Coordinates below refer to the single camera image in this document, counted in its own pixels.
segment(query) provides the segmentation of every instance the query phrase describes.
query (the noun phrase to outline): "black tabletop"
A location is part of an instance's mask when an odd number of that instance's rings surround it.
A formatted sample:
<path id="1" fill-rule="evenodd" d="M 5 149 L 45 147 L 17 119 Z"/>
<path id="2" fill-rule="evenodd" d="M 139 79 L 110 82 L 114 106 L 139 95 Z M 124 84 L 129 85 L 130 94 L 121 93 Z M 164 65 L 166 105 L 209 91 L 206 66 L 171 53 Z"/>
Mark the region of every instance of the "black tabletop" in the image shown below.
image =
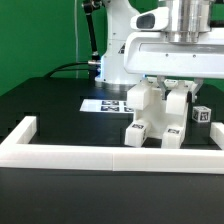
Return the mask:
<path id="1" fill-rule="evenodd" d="M 1 140 L 25 115 L 36 115 L 32 143 L 124 146 L 132 115 L 80 112 L 83 99 L 125 100 L 126 92 L 88 80 L 29 79 L 0 97 Z M 223 122 L 223 99 L 204 85 L 194 105 Z M 209 130 L 189 116 L 183 148 L 219 150 Z M 145 146 L 160 144 L 149 139 Z M 222 223 L 223 189 L 222 175 L 1 168 L 0 223 Z"/>

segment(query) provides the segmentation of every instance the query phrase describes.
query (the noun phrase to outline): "cube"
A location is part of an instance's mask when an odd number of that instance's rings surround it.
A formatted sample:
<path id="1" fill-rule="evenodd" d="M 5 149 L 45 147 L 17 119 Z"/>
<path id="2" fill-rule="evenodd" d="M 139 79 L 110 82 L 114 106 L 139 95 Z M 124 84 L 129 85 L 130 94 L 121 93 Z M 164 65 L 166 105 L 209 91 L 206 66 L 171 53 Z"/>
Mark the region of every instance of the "cube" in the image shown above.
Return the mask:
<path id="1" fill-rule="evenodd" d="M 184 135 L 184 128 L 168 125 L 163 133 L 162 146 L 165 149 L 179 149 Z"/>
<path id="2" fill-rule="evenodd" d="M 147 132 L 150 129 L 150 124 L 144 121 L 134 121 L 126 129 L 125 145 L 133 147 L 141 147 L 146 140 Z"/>
<path id="3" fill-rule="evenodd" d="M 210 122 L 211 119 L 211 109 L 205 106 L 193 107 L 192 119 L 198 123 Z"/>

